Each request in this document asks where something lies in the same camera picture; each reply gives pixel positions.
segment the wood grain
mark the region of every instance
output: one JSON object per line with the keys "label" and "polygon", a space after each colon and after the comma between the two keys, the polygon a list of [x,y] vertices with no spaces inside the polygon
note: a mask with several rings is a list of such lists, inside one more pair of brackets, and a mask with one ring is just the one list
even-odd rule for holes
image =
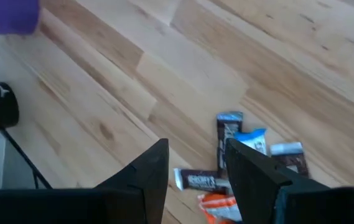
{"label": "wood grain", "polygon": [[301,141],[312,178],[354,185],[354,0],[43,0],[0,36],[9,129],[56,188],[93,187],[170,139],[163,223],[206,223],[172,169],[215,169],[215,115]]}

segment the brown candy wrapper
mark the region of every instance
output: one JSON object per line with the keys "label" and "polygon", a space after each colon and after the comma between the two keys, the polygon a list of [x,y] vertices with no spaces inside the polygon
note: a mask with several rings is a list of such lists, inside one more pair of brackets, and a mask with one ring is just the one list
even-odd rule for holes
{"label": "brown candy wrapper", "polygon": [[226,194],[231,185],[228,180],[219,179],[217,171],[174,169],[175,184],[180,190],[196,189]]}
{"label": "brown candy wrapper", "polygon": [[296,171],[304,177],[309,176],[304,150],[300,142],[276,144],[271,146],[272,158]]}
{"label": "brown candy wrapper", "polygon": [[218,149],[217,164],[218,176],[226,176],[225,144],[228,138],[234,138],[235,133],[241,132],[243,124],[243,113],[230,111],[217,114]]}

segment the orange candy wrapper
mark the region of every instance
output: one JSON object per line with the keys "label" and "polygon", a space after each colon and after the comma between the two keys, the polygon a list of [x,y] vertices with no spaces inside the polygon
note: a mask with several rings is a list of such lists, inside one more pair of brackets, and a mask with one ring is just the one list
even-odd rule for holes
{"label": "orange candy wrapper", "polygon": [[236,199],[231,195],[199,195],[199,207],[209,224],[230,224],[242,221]]}

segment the purple fabric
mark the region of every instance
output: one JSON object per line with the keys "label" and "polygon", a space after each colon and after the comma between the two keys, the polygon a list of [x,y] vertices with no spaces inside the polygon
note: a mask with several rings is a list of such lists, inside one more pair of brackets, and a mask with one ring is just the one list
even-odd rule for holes
{"label": "purple fabric", "polygon": [[39,21],[39,0],[0,0],[0,34],[31,34]]}

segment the wooden floor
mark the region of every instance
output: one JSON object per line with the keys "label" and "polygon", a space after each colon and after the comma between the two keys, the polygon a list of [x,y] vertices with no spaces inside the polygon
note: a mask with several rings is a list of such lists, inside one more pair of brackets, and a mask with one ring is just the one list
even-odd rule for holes
{"label": "wooden floor", "polygon": [[[92,187],[159,138],[215,169],[215,115],[301,141],[312,176],[354,185],[354,0],[43,0],[33,36],[0,36],[9,129],[58,188]],[[170,172],[164,223],[205,223]]]}

